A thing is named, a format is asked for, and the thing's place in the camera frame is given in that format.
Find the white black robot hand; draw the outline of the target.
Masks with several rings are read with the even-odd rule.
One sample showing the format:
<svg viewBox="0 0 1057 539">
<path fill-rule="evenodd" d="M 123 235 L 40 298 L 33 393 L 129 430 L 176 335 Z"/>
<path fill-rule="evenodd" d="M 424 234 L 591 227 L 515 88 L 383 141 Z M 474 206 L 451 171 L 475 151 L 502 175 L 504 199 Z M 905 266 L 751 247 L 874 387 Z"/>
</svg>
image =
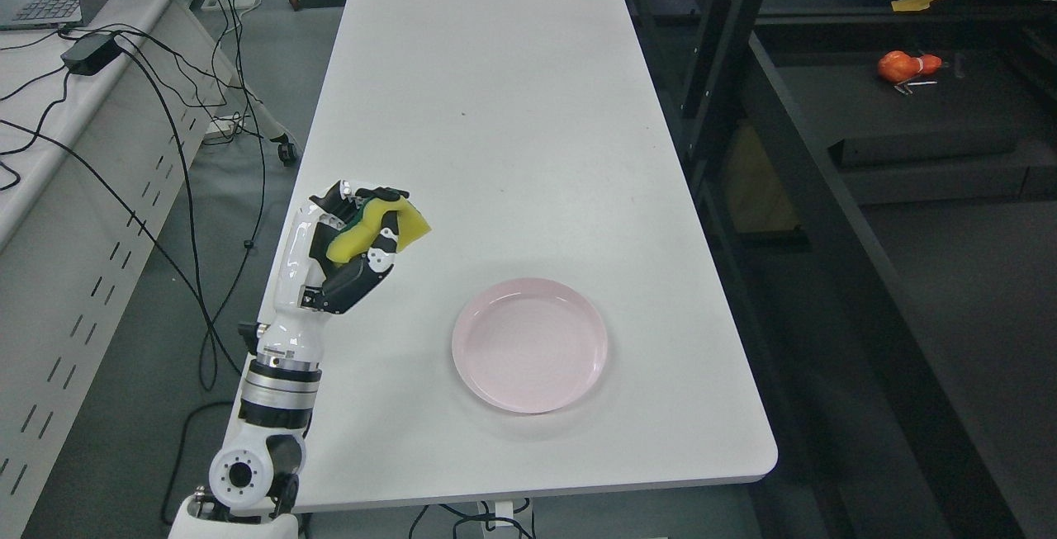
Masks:
<svg viewBox="0 0 1057 539">
<path fill-rule="evenodd" d="M 354 188 L 336 182 L 310 196 L 294 213 L 274 287 L 275 317 L 259 335 L 254 358 L 295 371 L 317 369 L 324 353 L 324 326 L 333 314 L 355 306 L 389 275 L 396 259 L 396 235 L 385 228 L 370 247 L 344 265 L 324 256 L 329 242 L 371 200 L 395 201 L 407 191 L 392 187 Z"/>
</svg>

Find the white robot forearm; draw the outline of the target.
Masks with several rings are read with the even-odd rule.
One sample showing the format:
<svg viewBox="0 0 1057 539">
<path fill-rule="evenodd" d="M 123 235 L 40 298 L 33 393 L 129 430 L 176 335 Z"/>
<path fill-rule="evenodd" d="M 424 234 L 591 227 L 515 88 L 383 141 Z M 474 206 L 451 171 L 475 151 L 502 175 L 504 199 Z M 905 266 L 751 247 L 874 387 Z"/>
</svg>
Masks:
<svg viewBox="0 0 1057 539">
<path fill-rule="evenodd" d="M 206 486 L 178 506 L 170 538 L 301 536 L 293 509 L 321 377 L 319 363 L 271 352 L 248 360 L 233 433 L 214 456 Z"/>
</svg>

